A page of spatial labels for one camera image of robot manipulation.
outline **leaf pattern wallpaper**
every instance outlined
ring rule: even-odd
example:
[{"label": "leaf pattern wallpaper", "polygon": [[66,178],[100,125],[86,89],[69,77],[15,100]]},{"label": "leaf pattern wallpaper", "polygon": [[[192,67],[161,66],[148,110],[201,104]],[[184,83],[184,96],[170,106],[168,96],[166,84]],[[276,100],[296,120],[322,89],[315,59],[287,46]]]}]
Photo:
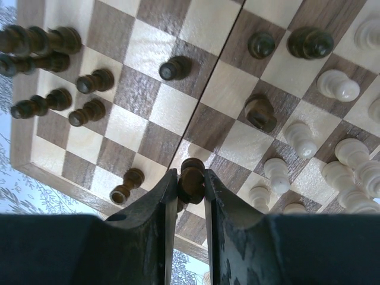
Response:
[{"label": "leaf pattern wallpaper", "polygon": [[[0,27],[15,23],[15,0],[0,0]],[[0,75],[0,213],[77,214],[103,218],[100,213],[39,181],[20,173],[10,165],[12,105],[11,78]],[[210,284],[207,264],[174,250],[172,284]]]}]

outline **white chess piece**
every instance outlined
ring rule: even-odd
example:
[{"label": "white chess piece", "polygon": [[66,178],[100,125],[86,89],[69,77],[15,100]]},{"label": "white chess piece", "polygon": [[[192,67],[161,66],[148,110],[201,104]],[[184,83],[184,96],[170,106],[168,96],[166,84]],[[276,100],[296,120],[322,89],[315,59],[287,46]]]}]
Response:
[{"label": "white chess piece", "polygon": [[329,186],[339,191],[338,202],[348,213],[377,213],[379,204],[369,199],[356,185],[353,171],[339,161],[328,163],[322,176]]},{"label": "white chess piece", "polygon": [[267,160],[264,164],[264,173],[269,178],[274,192],[284,194],[290,189],[288,168],[282,159]]},{"label": "white chess piece", "polygon": [[289,204],[284,208],[284,214],[305,214],[307,210],[304,205],[298,203]]},{"label": "white chess piece", "polygon": [[368,116],[376,123],[380,124],[380,99],[373,101],[369,106]]},{"label": "white chess piece", "polygon": [[380,18],[371,19],[357,29],[355,44],[363,50],[380,50]]},{"label": "white chess piece", "polygon": [[318,150],[311,130],[304,123],[295,123],[289,126],[285,130],[284,136],[301,159],[311,159]]},{"label": "white chess piece", "polygon": [[346,138],[335,147],[338,160],[352,169],[367,193],[380,198],[380,162],[369,160],[368,148],[355,138]]},{"label": "white chess piece", "polygon": [[322,73],[316,82],[316,87],[322,95],[341,102],[353,101],[360,93],[358,83],[349,79],[344,72],[336,69]]},{"label": "white chess piece", "polygon": [[254,187],[249,191],[249,203],[256,210],[267,214],[269,212],[268,203],[270,201],[270,193],[264,187]]}]

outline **dark green object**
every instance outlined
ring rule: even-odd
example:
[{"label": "dark green object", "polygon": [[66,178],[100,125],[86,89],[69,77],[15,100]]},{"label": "dark green object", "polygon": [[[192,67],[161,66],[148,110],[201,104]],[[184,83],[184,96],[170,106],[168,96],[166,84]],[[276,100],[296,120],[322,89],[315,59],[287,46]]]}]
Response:
[{"label": "dark green object", "polygon": [[248,40],[248,51],[252,57],[263,59],[271,55],[276,48],[273,37],[265,32],[254,33]]},{"label": "dark green object", "polygon": [[333,51],[334,40],[329,33],[319,28],[303,27],[292,32],[287,40],[287,48],[296,58],[319,59]]}]

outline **chess piece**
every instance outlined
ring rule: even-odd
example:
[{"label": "chess piece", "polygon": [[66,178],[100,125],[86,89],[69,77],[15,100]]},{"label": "chess piece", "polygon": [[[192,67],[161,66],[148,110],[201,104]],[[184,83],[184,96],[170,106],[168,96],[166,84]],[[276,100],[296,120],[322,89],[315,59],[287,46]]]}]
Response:
[{"label": "chess piece", "polygon": [[256,128],[271,132],[277,125],[274,108],[262,94],[253,94],[245,102],[245,118]]},{"label": "chess piece", "polygon": [[267,214],[269,212],[270,193],[264,187],[254,187],[249,191],[249,202],[256,210]]},{"label": "chess piece", "polygon": [[318,150],[311,130],[304,123],[295,123],[289,126],[285,130],[284,136],[301,159],[311,159]]},{"label": "chess piece", "polygon": [[89,94],[95,91],[110,90],[115,83],[113,74],[108,69],[97,69],[91,75],[85,75],[77,79],[79,92]]},{"label": "chess piece", "polygon": [[304,205],[298,203],[289,204],[284,208],[284,214],[307,214],[307,210]]},{"label": "chess piece", "polygon": [[346,138],[335,147],[338,160],[352,169],[366,192],[380,198],[380,162],[369,160],[368,148],[355,138]]},{"label": "chess piece", "polygon": [[182,162],[178,180],[178,199],[185,204],[199,204],[204,198],[204,164],[191,157]]},{"label": "chess piece", "polygon": [[11,108],[11,114],[15,119],[45,116],[49,109],[63,111],[70,108],[71,103],[72,98],[69,91],[64,88],[54,89],[46,96],[46,98],[33,95],[30,100],[17,102]]},{"label": "chess piece", "polygon": [[131,168],[123,176],[123,184],[111,191],[109,198],[116,205],[123,205],[131,196],[131,190],[137,189],[144,183],[145,176],[140,169]]},{"label": "chess piece", "polygon": [[83,105],[82,109],[77,109],[70,113],[69,123],[72,126],[83,126],[89,121],[99,121],[106,115],[106,108],[104,104],[93,99]]},{"label": "chess piece", "polygon": [[70,57],[63,53],[54,52],[48,56],[35,58],[16,58],[9,55],[0,55],[0,74],[13,77],[18,73],[32,74],[37,68],[47,71],[62,72],[68,69]]},{"label": "chess piece", "polygon": [[175,56],[161,65],[160,77],[166,81],[181,80],[191,72],[191,60],[184,56]]},{"label": "chess piece", "polygon": [[263,59],[271,55],[276,47],[273,37],[263,31],[248,39],[248,52],[253,58]]},{"label": "chess piece", "polygon": [[270,180],[272,191],[284,194],[290,189],[288,168],[282,159],[269,159],[264,164],[264,173]]},{"label": "chess piece", "polygon": [[376,123],[380,124],[380,99],[373,101],[369,106],[368,116]]},{"label": "chess piece", "polygon": [[328,163],[322,169],[326,183],[339,191],[338,202],[348,213],[377,213],[379,204],[369,199],[356,185],[354,173],[339,161]]},{"label": "chess piece", "polygon": [[46,56],[53,51],[74,54],[82,48],[81,37],[73,28],[58,27],[45,32],[39,27],[10,25],[0,31],[0,51],[26,57],[35,53]]},{"label": "chess piece", "polygon": [[360,93],[358,83],[349,79],[344,72],[336,69],[322,73],[316,82],[316,87],[322,95],[341,102],[351,102]]},{"label": "chess piece", "polygon": [[355,44],[362,50],[380,50],[380,18],[365,21],[357,29]]},{"label": "chess piece", "polygon": [[334,40],[329,33],[319,28],[303,27],[291,33],[287,48],[296,58],[319,59],[333,51]]}]

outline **wooden chessboard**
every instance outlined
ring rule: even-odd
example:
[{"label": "wooden chessboard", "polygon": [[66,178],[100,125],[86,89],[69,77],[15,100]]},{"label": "wooden chessboard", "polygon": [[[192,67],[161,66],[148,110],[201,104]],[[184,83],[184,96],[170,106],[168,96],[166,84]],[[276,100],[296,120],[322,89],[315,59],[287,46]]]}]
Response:
[{"label": "wooden chessboard", "polygon": [[[291,202],[301,202],[310,213],[341,212],[337,192],[321,176],[321,168],[336,160],[335,145],[356,137],[380,160],[380,127],[367,113],[379,97],[380,52],[364,53],[353,43],[358,26],[379,14],[378,0],[20,0],[19,25],[71,26],[84,46],[71,56],[68,71],[15,78],[15,102],[65,87],[74,104],[64,112],[13,120],[11,163],[110,215],[120,207],[111,203],[109,192],[130,167],[141,169],[146,179],[129,203],[188,157],[202,159],[248,201],[252,187],[268,185],[263,163],[281,157],[291,190],[271,194],[272,212]],[[332,34],[330,56],[307,61],[288,53],[289,34],[304,26]],[[269,32],[276,42],[275,52],[263,60],[247,50],[257,31]],[[176,55],[192,59],[190,76],[161,80],[159,66]],[[113,72],[114,88],[79,93],[76,78],[96,68]],[[357,100],[342,103],[317,92],[316,78],[333,68],[359,83]],[[278,124],[269,134],[244,118],[243,105],[252,93],[264,93],[274,106]],[[103,101],[107,116],[70,126],[69,112],[92,98]],[[313,132],[319,150],[310,160],[298,158],[284,139],[283,131],[295,121]],[[197,258],[196,252],[205,254],[203,202],[179,215],[176,237],[180,250]]]}]

